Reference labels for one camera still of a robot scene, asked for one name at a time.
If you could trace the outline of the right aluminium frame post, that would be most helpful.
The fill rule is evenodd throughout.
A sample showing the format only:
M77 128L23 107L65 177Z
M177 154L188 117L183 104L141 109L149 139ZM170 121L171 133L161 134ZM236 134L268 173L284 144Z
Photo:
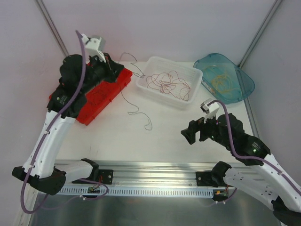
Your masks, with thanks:
M267 29L268 25L271 23L273 17L279 10L280 6L282 5L284 1L283 0L275 0L269 9L268 13L266 14L263 22L261 23L259 29L257 30L255 36L253 37L250 45L248 46L246 52L244 53L242 59L240 60L238 67L242 68L245 63L247 62L248 58L256 48L258 42L260 41L261 37L263 36L265 30Z

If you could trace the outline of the white perforated plastic basket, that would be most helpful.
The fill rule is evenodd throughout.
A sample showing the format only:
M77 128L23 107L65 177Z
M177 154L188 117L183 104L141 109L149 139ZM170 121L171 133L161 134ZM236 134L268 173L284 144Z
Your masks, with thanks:
M143 95L181 110L194 101L203 76L199 69L158 56L149 58L143 74L135 82Z

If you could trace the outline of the red plastic tray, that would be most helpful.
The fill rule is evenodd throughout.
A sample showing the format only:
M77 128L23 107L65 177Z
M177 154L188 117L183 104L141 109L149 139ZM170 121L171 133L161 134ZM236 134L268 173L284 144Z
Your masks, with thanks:
M84 82L79 94L61 114L62 118L75 118L86 126L129 84L132 76L132 72L124 68L116 82L102 81L96 84L88 78L88 64L89 62L86 64ZM47 105L47 112L54 114L66 106L79 85L82 74L81 58L65 59L59 71L61 75L59 85L49 96Z

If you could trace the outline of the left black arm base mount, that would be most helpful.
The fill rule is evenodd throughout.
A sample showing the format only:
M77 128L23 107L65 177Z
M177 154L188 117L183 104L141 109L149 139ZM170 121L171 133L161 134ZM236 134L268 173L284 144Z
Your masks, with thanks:
M71 173L71 182L73 184L95 184L100 182L105 185L111 185L113 181L113 170L111 169L92 169L81 170L79 172Z

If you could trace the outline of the left aluminium frame post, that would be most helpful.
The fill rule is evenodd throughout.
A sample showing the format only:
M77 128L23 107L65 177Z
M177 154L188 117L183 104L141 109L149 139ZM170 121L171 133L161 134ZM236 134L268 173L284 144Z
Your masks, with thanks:
M56 24L54 23L52 16L47 9L46 4L44 3L43 0L34 0L34 3L36 4L38 10L40 11L44 21L47 24L48 29L50 30L57 46L60 49L60 52L62 53L63 59L69 56L69 51L66 47L65 42L63 41Z

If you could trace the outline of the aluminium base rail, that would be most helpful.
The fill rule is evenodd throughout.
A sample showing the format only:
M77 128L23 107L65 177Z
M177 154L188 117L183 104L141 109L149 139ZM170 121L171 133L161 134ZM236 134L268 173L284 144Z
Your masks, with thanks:
M100 170L113 170L111 186L195 188L196 172L211 171L215 163L97 161Z

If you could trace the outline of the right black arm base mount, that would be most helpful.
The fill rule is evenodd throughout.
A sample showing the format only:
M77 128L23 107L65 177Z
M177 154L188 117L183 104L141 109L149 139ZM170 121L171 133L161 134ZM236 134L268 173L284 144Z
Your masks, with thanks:
M197 171L196 172L196 183L197 186L205 187L220 187L226 186L224 182L214 181L212 178L212 174L209 171Z

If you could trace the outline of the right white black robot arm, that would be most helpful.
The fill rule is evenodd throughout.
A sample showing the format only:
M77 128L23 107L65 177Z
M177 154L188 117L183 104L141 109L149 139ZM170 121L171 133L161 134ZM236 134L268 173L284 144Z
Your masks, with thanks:
M238 172L233 166L219 161L211 171L196 172L198 186L233 186L259 200L272 210L273 215L287 226L301 224L301 197L288 186L284 179L284 171L276 172L271 166L262 162L268 160L277 168L279 164L270 149L257 137L246 134L243 123L232 113L229 114L233 143L237 154L244 158L240 160L244 165L257 171L265 180L260 183L249 176ZM196 142L196 133L200 133L199 141L210 139L230 150L230 139L225 115L211 119L200 118L192 120L181 134L189 144Z

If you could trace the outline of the teal translucent plastic bin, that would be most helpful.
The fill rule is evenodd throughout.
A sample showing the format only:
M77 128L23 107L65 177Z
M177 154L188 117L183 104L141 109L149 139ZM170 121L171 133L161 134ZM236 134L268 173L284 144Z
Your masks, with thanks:
M209 54L193 67L203 73L201 84L226 105L245 100L255 89L254 81L222 54Z

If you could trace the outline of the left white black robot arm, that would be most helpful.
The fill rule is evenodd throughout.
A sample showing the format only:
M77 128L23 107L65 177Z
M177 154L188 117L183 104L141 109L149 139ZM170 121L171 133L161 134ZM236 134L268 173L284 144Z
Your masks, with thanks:
M47 105L45 124L33 152L23 166L14 167L12 176L48 195L57 194L66 183L99 178L99 165L87 158L55 167L64 138L87 103L86 94L101 82L116 82L124 65L105 53L105 61L91 56L87 64L81 55L67 56L59 71L59 85Z

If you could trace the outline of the aluminium frame post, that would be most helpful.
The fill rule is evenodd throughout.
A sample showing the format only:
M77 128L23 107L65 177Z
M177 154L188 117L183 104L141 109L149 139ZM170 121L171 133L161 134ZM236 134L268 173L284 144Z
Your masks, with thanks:
M65 42L63 41L56 24L54 23L52 16L47 9L46 4L44 3L43 0L34 0L34 3L36 4L38 10L40 11L44 21L47 24L48 29L50 30L57 46L60 49L60 52L62 53L63 59L69 56L69 51L66 47Z
M269 9L268 13L266 14L263 22L261 23L259 29L257 30L255 36L253 37L250 45L248 46L246 52L244 53L242 59L240 60L238 67L242 68L245 63L247 62L248 58L256 48L258 42L260 41L261 37L263 36L265 30L267 29L268 25L271 23L273 17L279 10L280 6L282 5L284 1L283 0L275 0Z

